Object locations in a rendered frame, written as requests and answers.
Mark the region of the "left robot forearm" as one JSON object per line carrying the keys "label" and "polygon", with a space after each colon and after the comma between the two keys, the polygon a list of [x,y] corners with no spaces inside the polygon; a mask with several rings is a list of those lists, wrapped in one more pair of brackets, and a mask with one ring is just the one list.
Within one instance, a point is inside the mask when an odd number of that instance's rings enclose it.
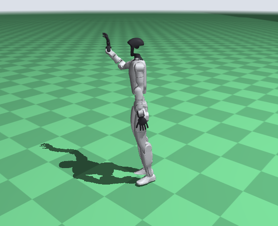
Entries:
{"label": "left robot forearm", "polygon": [[141,116],[143,115],[143,92],[141,88],[136,88],[135,89],[135,108],[138,111],[138,115]]}

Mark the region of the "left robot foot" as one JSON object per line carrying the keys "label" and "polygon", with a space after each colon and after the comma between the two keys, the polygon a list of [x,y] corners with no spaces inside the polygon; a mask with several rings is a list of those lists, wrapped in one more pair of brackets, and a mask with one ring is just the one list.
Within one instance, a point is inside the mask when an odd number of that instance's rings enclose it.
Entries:
{"label": "left robot foot", "polygon": [[147,184],[147,183],[149,183],[151,181],[154,181],[154,180],[156,180],[156,176],[154,174],[152,174],[152,177],[148,177],[148,176],[145,175],[143,178],[137,180],[136,183],[138,185],[144,185],[144,184]]}

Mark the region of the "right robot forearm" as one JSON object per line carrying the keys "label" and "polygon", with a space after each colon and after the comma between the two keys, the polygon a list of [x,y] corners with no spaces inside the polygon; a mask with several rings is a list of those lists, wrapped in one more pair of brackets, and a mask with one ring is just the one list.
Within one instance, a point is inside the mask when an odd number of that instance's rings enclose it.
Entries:
{"label": "right robot forearm", "polygon": [[120,57],[118,57],[118,56],[115,54],[115,52],[112,51],[112,49],[111,49],[110,52],[107,52],[107,49],[106,49],[106,50],[105,50],[105,53],[108,54],[108,55],[110,56],[110,58],[113,59],[113,61],[114,61],[115,63],[119,63],[119,62],[123,61]]}

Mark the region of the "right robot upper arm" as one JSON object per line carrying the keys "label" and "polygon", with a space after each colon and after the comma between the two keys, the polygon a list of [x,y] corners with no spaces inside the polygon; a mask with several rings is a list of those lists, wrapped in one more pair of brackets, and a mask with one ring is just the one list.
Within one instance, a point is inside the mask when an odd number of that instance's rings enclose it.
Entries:
{"label": "right robot upper arm", "polygon": [[[134,60],[134,59],[132,59],[132,60]],[[118,68],[119,68],[120,70],[122,70],[122,69],[129,69],[130,62],[131,62],[131,61],[128,61],[128,62],[125,63],[124,61],[121,61],[121,62],[118,64]]]}

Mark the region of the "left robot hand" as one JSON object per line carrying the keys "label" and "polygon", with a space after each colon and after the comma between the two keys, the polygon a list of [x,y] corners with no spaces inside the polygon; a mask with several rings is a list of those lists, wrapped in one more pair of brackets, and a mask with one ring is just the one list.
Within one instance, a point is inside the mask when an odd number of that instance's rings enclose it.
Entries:
{"label": "left robot hand", "polygon": [[[143,111],[144,112],[144,111]],[[140,125],[140,131],[141,131],[141,126],[142,126],[142,129],[143,129],[143,131],[144,131],[144,128],[146,129],[146,126],[147,126],[147,128],[149,128],[148,127],[148,124],[147,124],[147,120],[144,118],[144,113],[143,113],[143,116],[140,116],[139,117],[139,115],[138,115],[138,111],[137,111],[137,117],[139,118],[138,119],[138,123],[137,123],[137,125],[136,125],[136,128],[138,127],[138,125]],[[146,125],[145,125],[146,124]],[[143,125],[144,125],[144,127],[143,127]]]}

